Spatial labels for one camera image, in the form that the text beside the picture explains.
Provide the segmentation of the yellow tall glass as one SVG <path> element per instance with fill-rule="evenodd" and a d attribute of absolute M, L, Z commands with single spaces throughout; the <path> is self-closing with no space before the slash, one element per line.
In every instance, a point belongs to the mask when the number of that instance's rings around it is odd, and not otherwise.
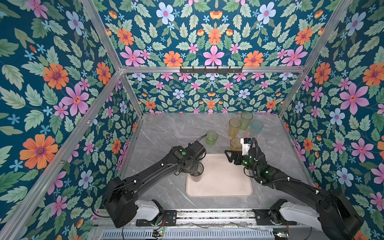
<path fill-rule="evenodd" d="M 236 138 L 241 128 L 242 122 L 239 119 L 232 118 L 229 120 L 229 137 L 231 139 Z"/>

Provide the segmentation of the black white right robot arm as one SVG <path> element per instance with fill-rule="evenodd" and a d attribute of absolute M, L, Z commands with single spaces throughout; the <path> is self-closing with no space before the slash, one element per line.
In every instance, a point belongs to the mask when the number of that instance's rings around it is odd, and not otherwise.
<path fill-rule="evenodd" d="M 321 230 L 330 240 L 352 240 L 364 221 L 347 197 L 340 191 L 327 191 L 310 186 L 269 165 L 259 146 L 250 146 L 247 153 L 226 150 L 230 163 L 242 165 L 252 172 L 258 184 L 284 192 L 304 203 L 294 205 L 280 199 L 270 208 L 271 221 L 284 219 Z"/>

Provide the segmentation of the beige plastic tray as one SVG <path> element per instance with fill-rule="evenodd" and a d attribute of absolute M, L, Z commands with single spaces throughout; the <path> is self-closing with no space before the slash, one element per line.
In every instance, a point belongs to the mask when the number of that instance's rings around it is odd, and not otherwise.
<path fill-rule="evenodd" d="M 251 179 L 244 174 L 243 167 L 229 163 L 225 154 L 207 154 L 201 163 L 203 173 L 187 177 L 189 197 L 250 197 L 253 194 Z"/>

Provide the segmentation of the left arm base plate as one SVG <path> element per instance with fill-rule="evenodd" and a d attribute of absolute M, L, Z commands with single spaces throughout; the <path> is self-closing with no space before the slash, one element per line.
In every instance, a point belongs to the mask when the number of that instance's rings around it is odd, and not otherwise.
<path fill-rule="evenodd" d="M 177 213 L 176 210 L 160 211 L 153 220 L 136 220 L 136 227 L 174 227 L 176 226 Z"/>

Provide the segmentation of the grey tall glass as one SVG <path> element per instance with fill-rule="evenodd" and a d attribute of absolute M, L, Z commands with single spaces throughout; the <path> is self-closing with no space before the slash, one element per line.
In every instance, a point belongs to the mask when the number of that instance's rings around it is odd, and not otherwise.
<path fill-rule="evenodd" d="M 194 164 L 193 169 L 190 172 L 190 177 L 193 182 L 199 182 L 202 179 L 204 172 L 204 165 L 201 162 Z"/>

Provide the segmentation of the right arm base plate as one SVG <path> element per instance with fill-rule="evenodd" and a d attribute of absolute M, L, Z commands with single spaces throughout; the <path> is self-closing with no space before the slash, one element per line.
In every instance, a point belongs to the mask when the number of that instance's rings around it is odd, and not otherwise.
<path fill-rule="evenodd" d="M 275 210 L 269 209 L 252 209 L 255 214 L 255 219 L 258 225 L 273 225 L 273 226 L 297 226 L 297 222 L 287 221 L 283 216 Z"/>

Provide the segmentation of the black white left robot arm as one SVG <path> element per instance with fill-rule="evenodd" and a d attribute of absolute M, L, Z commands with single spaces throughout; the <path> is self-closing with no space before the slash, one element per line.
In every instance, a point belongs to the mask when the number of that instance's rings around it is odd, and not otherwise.
<path fill-rule="evenodd" d="M 198 141 L 186 148 L 176 146 L 160 161 L 142 172 L 121 179 L 116 177 L 107 185 L 102 204 L 116 228 L 122 228 L 136 220 L 159 225 L 163 220 L 164 209 L 157 200 L 140 203 L 139 198 L 162 179 L 175 173 L 200 176 L 204 171 L 199 167 L 206 149 Z"/>

